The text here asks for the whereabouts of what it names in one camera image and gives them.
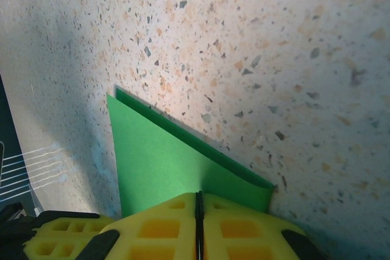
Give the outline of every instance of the green cardboard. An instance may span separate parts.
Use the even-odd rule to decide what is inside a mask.
[[[107,99],[123,217],[199,190],[267,211],[270,182],[120,89]]]

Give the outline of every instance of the granite countertop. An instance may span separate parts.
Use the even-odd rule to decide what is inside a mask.
[[[32,187],[46,209],[120,216],[118,85],[277,184],[271,213],[334,259],[382,259],[389,15],[390,0],[0,0]]]

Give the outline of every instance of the yellow foam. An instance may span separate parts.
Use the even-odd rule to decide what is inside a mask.
[[[305,234],[276,217],[212,194],[204,195],[207,260],[299,260],[282,230]]]
[[[229,200],[204,194],[205,260],[299,260],[282,230],[295,225]],[[195,194],[183,194],[119,220],[102,233],[120,237],[106,260],[194,260]]]
[[[24,252],[29,260],[74,260],[92,237],[112,222],[105,216],[52,220],[34,229],[37,233],[25,243]]]
[[[106,260],[194,260],[195,194],[186,193],[105,227],[120,237]]]

